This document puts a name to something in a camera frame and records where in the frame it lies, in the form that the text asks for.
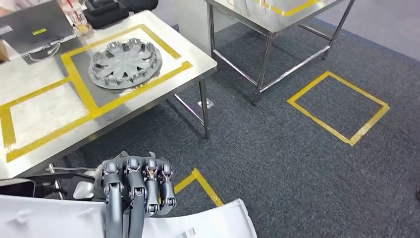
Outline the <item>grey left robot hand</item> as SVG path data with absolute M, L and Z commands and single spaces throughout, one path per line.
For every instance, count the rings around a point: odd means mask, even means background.
M 140 238 L 145 219 L 167 215 L 177 205 L 173 167 L 166 159 L 122 151 L 95 170 L 93 200 L 105 203 L 105 237 Z

